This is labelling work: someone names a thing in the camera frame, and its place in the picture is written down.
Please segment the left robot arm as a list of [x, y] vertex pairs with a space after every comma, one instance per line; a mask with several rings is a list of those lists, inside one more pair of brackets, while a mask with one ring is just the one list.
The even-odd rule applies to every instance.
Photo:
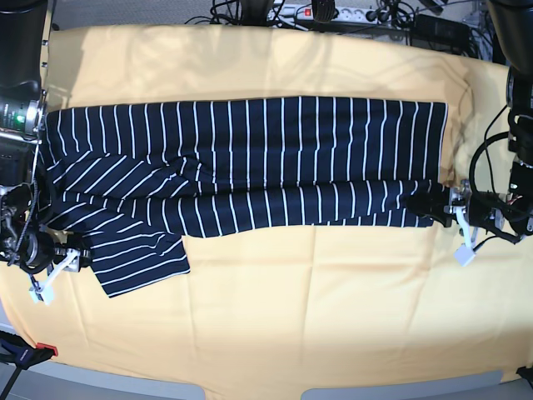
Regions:
[[[532, 2], [489, 1], [487, 8], [501, 50], [510, 64], [506, 83], [509, 130], [485, 135], [469, 166], [471, 200], [469, 224], [483, 228], [506, 242], [517, 244], [530, 236], [532, 222]], [[509, 189], [517, 199], [507, 202], [495, 192], [482, 192], [476, 185], [476, 166], [482, 154], [506, 139], [515, 154]]]

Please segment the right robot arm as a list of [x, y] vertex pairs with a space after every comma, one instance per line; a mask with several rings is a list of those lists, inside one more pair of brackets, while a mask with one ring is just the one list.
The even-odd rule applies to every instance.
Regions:
[[45, 112], [44, 1], [1, 4], [1, 259], [109, 297], [190, 270], [184, 237], [441, 220], [448, 107], [271, 97]]

